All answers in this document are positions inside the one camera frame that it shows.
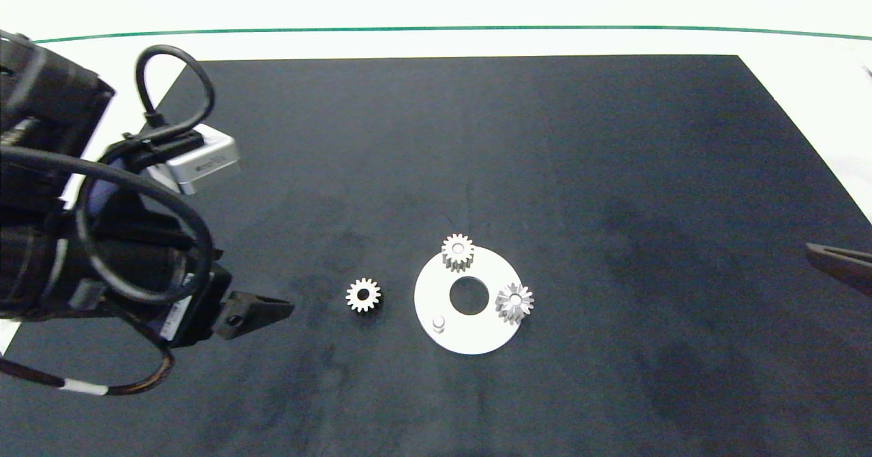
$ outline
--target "white label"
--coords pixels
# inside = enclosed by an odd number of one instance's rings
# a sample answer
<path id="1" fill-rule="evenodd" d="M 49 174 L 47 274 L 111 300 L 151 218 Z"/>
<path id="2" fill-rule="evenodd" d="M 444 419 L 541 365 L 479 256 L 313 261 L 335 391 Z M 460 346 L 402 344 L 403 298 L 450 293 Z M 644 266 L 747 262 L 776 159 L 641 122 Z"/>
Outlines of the white label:
<path id="1" fill-rule="evenodd" d="M 59 389 L 61 391 L 81 392 L 91 396 L 105 396 L 106 392 L 109 392 L 109 388 L 105 385 L 96 385 L 96 383 L 81 382 L 81 380 L 75 379 L 64 379 L 63 386 Z"/>
<path id="2" fill-rule="evenodd" d="M 187 305 L 191 304 L 191 296 L 176 301 L 169 309 L 169 314 L 166 315 L 164 326 L 161 327 L 161 337 L 166 341 L 172 341 L 175 337 L 175 332 L 178 330 L 178 325 L 185 316 Z"/>

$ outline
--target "gear teeth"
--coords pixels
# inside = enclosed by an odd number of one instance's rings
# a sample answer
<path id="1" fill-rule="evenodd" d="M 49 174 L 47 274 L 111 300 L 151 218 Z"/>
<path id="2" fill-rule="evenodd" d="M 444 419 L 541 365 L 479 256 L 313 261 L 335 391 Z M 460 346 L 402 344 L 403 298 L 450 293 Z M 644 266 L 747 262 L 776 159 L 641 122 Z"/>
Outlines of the gear teeth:
<path id="1" fill-rule="evenodd" d="M 359 299 L 358 293 L 361 290 L 367 290 L 369 295 L 365 299 Z M 379 298 L 381 298 L 381 287 L 377 281 L 374 281 L 371 278 L 361 278 L 360 280 L 354 281 L 351 285 L 351 289 L 345 290 L 348 295 L 345 296 L 345 299 L 348 300 L 348 305 L 352 306 L 352 311 L 358 312 L 358 314 L 365 314 L 369 311 L 374 311 L 376 309 L 376 304 L 380 304 Z"/>
<path id="2" fill-rule="evenodd" d="M 512 296 L 518 296 L 520 302 L 517 305 L 512 304 Z M 533 308 L 533 292 L 530 292 L 527 287 L 520 283 L 510 283 L 499 290 L 496 300 L 493 304 L 496 305 L 496 311 L 499 317 L 510 324 L 518 323 L 530 314 Z"/>
<path id="3" fill-rule="evenodd" d="M 451 234 L 442 242 L 442 262 L 451 271 L 465 271 L 473 264 L 476 246 L 463 234 Z"/>

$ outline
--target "green line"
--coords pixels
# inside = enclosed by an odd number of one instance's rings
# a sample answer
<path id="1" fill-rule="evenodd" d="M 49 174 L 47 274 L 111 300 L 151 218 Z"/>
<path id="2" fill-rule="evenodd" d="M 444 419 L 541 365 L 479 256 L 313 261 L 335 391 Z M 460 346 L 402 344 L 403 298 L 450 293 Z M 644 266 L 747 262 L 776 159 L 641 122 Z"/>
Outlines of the green line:
<path id="1" fill-rule="evenodd" d="M 171 29 L 171 31 L 134 31 L 131 33 L 106 33 L 103 35 L 65 36 L 35 40 L 37 44 L 74 42 L 97 38 L 125 38 L 128 36 L 154 35 L 206 35 L 214 33 L 315 33 L 339 31 L 508 31 L 508 29 L 680 29 L 680 31 L 732 31 L 741 33 L 766 33 L 770 35 L 820 36 L 846 38 L 872 42 L 872 36 L 817 33 L 815 31 L 789 31 L 789 29 L 729 28 L 720 26 L 656 26 L 656 25 L 532 25 L 532 26 L 384 26 L 368 28 L 239 28 L 239 29 Z"/>

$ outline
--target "black cable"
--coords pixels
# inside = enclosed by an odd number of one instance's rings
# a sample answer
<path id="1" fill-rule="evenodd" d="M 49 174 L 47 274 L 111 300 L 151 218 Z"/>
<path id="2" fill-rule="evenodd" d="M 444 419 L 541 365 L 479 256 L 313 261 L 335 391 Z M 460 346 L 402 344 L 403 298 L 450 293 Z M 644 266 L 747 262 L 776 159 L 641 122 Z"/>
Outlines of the black cable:
<path id="1" fill-rule="evenodd" d="M 82 383 L 78 380 L 64 379 L 63 377 L 45 373 L 44 371 L 35 370 L 31 367 L 6 360 L 4 357 L 0 357 L 0 373 L 5 373 L 6 375 L 17 377 L 18 379 L 27 380 L 28 382 L 49 385 L 51 388 L 75 392 L 87 392 L 94 395 L 129 396 L 156 388 L 159 383 L 163 382 L 164 379 L 169 376 L 169 373 L 172 370 L 172 365 L 175 364 L 175 358 L 172 357 L 172 353 L 169 351 L 169 348 L 166 347 L 166 343 L 160 336 L 150 330 L 143 321 L 134 317 L 134 315 L 125 311 L 125 309 L 115 305 L 111 300 L 104 299 L 103 305 L 112 312 L 112 314 L 117 315 L 117 317 L 120 317 L 125 323 L 130 324 L 137 333 L 146 337 L 152 345 L 161 351 L 161 364 L 158 365 L 158 368 L 148 377 L 145 377 L 139 382 L 126 383 L 125 385 L 93 385 L 93 383 Z"/>
<path id="2" fill-rule="evenodd" d="M 200 82 L 203 84 L 203 90 L 206 91 L 206 102 L 202 107 L 200 107 L 199 112 L 194 113 L 191 118 L 180 124 L 166 124 L 163 115 L 156 111 L 155 104 L 152 104 L 152 100 L 149 97 L 149 90 L 146 88 L 146 64 L 149 63 L 149 60 L 156 56 L 156 54 L 168 54 L 169 56 L 182 60 L 193 70 L 194 74 L 200 78 Z M 181 135 L 184 132 L 193 129 L 194 126 L 200 124 L 200 122 L 206 119 L 206 117 L 209 116 L 209 113 L 212 112 L 212 108 L 215 107 L 215 88 L 212 86 L 212 81 L 209 80 L 209 76 L 206 75 L 206 70 L 204 70 L 203 66 L 186 51 L 171 45 L 153 45 L 140 53 L 140 56 L 136 59 L 136 90 L 139 91 L 142 107 L 146 110 L 146 113 L 144 113 L 146 121 L 149 122 L 149 126 L 153 128 L 153 130 L 150 131 L 143 131 L 140 134 L 140 138 L 148 138 L 156 143 L 163 142 L 164 140 L 168 140 L 168 138 Z"/>
<path id="3" fill-rule="evenodd" d="M 198 250 L 196 264 L 193 268 L 193 276 L 184 285 L 171 285 L 163 292 L 143 289 L 143 287 L 129 283 L 115 273 L 99 255 L 97 244 L 91 237 L 87 209 L 81 204 L 76 206 L 76 230 L 78 239 L 87 253 L 91 267 L 99 274 L 100 278 L 111 287 L 112 290 L 136 302 L 144 304 L 169 304 L 177 300 L 193 295 L 205 289 L 209 281 L 209 271 L 212 270 L 212 236 L 196 210 L 190 208 L 173 193 L 151 181 L 140 178 L 131 172 L 121 171 L 105 164 L 93 163 L 83 159 L 72 158 L 62 154 L 47 153 L 25 147 L 0 146 L 0 157 L 6 162 L 20 166 L 32 166 L 32 168 L 57 169 L 63 172 L 75 172 L 91 178 L 109 181 L 161 203 L 174 214 L 178 215 L 193 232 L 194 248 Z"/>

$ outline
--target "small gear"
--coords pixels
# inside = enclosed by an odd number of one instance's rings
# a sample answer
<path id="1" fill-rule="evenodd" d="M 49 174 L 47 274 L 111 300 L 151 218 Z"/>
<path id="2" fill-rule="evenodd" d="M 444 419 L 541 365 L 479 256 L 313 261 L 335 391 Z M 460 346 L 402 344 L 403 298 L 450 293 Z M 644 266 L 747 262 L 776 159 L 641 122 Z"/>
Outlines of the small gear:
<path id="1" fill-rule="evenodd" d="M 452 234 L 442 242 L 442 262 L 451 271 L 464 271 L 473 264 L 476 246 L 468 236 Z"/>
<path id="2" fill-rule="evenodd" d="M 533 308 L 533 292 L 520 283 L 502 287 L 496 296 L 496 311 L 509 324 L 520 324 Z"/>
<path id="3" fill-rule="evenodd" d="M 351 289 L 345 290 L 348 292 L 345 298 L 348 299 L 348 305 L 352 306 L 352 311 L 367 312 L 379 304 L 380 290 L 379 283 L 373 279 L 361 278 L 352 283 Z"/>

